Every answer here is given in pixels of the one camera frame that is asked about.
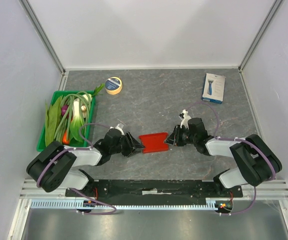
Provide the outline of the masking tape roll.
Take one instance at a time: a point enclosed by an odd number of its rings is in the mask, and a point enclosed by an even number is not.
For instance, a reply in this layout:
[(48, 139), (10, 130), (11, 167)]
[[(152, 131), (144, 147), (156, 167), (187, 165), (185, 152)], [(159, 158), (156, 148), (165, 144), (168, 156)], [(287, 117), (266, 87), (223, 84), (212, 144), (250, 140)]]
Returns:
[(110, 95), (117, 95), (123, 87), (122, 81), (118, 77), (110, 77), (105, 81), (105, 90)]

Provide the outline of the razor package box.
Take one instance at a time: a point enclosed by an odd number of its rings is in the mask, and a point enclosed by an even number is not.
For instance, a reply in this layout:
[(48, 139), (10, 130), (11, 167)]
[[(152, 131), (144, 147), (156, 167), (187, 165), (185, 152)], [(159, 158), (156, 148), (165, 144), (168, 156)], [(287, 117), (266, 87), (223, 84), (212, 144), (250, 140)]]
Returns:
[(226, 77), (212, 73), (206, 73), (201, 99), (211, 103), (221, 104), (224, 99)]

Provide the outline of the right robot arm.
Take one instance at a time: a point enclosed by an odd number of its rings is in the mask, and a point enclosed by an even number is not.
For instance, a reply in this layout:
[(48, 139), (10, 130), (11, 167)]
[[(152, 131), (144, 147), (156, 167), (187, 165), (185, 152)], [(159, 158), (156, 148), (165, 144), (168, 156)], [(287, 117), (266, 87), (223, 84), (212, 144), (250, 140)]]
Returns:
[(282, 170), (282, 163), (257, 134), (246, 138), (223, 138), (209, 135), (201, 118), (183, 120), (174, 127), (164, 143), (183, 147), (193, 145), (197, 152), (208, 156), (233, 158), (237, 167), (213, 178), (213, 192), (219, 197), (231, 188), (249, 184), (253, 187), (271, 181)]

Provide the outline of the bok choy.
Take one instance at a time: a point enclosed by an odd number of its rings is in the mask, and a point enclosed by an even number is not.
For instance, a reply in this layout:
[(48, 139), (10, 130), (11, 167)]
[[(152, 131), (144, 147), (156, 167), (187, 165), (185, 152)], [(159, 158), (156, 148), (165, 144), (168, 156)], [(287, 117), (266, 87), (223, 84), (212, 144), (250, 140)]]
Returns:
[(72, 120), (70, 122), (69, 127), (69, 139), (74, 139), (77, 142), (83, 142), (83, 138), (79, 133), (80, 128), (85, 124), (83, 111), (82, 111), (82, 103), (80, 102), (80, 99), (75, 99), (73, 101), (72, 106)]

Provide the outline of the purple onion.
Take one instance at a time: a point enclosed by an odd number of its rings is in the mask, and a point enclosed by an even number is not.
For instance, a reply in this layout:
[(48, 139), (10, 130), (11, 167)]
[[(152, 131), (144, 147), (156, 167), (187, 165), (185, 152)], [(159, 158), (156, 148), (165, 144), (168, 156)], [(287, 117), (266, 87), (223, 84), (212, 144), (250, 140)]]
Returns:
[(64, 116), (68, 110), (68, 105), (64, 105), (61, 107), (61, 116)]

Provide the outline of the green leafy vegetables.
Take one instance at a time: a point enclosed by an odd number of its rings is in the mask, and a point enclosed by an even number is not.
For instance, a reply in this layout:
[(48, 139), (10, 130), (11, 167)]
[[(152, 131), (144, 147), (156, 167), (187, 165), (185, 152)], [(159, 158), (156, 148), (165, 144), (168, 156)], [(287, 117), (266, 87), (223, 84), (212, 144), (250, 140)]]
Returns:
[(61, 101), (62, 96), (58, 97), (54, 104), (49, 106), (46, 104), (46, 113), (45, 113), (45, 146), (47, 147), (54, 141), (55, 131), (59, 124), (59, 119), (61, 116)]

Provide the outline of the red paper box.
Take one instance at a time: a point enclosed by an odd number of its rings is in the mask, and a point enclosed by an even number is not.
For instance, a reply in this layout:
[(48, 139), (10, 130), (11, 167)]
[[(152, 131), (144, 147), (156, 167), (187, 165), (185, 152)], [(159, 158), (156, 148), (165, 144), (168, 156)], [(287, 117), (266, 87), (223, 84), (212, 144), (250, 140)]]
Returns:
[(167, 132), (140, 135), (139, 139), (145, 147), (142, 152), (144, 154), (150, 154), (168, 151), (169, 145), (164, 143), (167, 137)]

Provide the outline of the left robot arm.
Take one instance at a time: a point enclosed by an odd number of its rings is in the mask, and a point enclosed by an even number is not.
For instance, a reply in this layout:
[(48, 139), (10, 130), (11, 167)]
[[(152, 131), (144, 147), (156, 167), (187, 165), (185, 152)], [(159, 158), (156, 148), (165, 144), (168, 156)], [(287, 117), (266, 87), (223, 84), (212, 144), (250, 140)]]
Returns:
[(99, 166), (108, 162), (112, 155), (130, 157), (145, 147), (123, 125), (110, 127), (104, 138), (88, 147), (71, 147), (53, 141), (27, 166), (27, 174), (36, 186), (50, 193), (57, 188), (75, 188), (83, 197), (93, 193), (92, 178), (81, 166)]

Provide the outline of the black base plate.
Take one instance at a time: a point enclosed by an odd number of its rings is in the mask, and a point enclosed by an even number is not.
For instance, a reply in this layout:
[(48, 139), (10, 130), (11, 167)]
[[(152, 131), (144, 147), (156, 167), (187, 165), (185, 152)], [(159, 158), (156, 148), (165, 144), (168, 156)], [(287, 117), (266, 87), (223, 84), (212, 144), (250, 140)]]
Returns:
[(119, 206), (205, 205), (206, 198), (241, 198), (241, 186), (229, 189), (213, 181), (100, 179), (81, 191), (88, 197)]

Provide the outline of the orange carrot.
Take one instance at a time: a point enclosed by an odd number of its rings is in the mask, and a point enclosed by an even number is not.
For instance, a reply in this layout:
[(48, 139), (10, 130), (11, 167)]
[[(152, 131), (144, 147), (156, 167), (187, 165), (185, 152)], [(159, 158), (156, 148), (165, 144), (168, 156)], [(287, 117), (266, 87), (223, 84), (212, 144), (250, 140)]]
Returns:
[(70, 139), (69, 139), (69, 135), (68, 135), (67, 131), (65, 131), (63, 134), (62, 143), (64, 145), (69, 145), (69, 143), (70, 143)]

